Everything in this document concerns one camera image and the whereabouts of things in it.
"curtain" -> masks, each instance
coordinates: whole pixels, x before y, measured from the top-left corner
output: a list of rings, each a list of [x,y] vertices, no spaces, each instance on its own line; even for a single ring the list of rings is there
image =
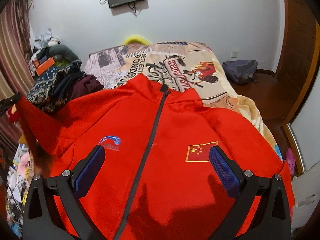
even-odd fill
[[[28,0],[10,0],[0,15],[0,100],[26,95],[33,85],[29,30]],[[0,117],[0,143],[7,155],[14,156],[21,134],[5,115]]]

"navy patterned fabric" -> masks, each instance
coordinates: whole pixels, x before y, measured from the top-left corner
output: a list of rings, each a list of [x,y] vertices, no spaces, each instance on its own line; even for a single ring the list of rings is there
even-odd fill
[[[56,93],[57,87],[64,79],[70,79],[71,76],[74,81],[81,79],[84,73],[81,72],[80,67],[81,60],[71,62],[65,68],[51,66],[38,77],[26,99],[47,114],[56,113],[67,103],[68,88],[73,87],[74,83],[66,82],[70,87],[64,87],[61,90],[63,94]]]

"pile of clothes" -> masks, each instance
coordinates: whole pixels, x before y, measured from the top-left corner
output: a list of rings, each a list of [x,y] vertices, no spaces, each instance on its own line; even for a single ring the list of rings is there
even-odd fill
[[[50,30],[45,35],[35,37],[33,52],[28,67],[34,79],[52,65],[65,67],[70,62],[79,59],[66,45],[60,44],[58,38],[52,37]]]
[[[55,114],[68,101],[94,93],[103,86],[93,75],[80,69],[77,59],[66,67],[51,66],[38,77],[26,99],[47,114]]]

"orange box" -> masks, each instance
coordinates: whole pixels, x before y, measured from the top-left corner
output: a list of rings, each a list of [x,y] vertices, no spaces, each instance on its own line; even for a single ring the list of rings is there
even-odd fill
[[[43,62],[37,69],[36,72],[37,74],[40,76],[44,71],[46,71],[49,67],[51,67],[52,65],[54,65],[54,63],[56,63],[54,61],[54,59],[51,57],[48,60],[46,60],[45,62]]]

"metal screw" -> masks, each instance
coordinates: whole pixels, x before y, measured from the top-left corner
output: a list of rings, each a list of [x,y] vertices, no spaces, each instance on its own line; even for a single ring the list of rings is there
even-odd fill
[[[65,170],[63,173],[62,173],[62,176],[63,177],[68,177],[70,175],[71,171],[69,170]]]
[[[33,176],[33,179],[34,179],[34,180],[40,179],[40,174],[34,175],[34,176]]]
[[[245,174],[247,177],[252,177],[252,175],[253,175],[252,171],[249,171],[249,170],[244,171],[244,174]]]
[[[281,179],[282,179],[279,174],[276,174],[276,175],[275,175],[275,178],[276,178],[276,180],[281,180]]]

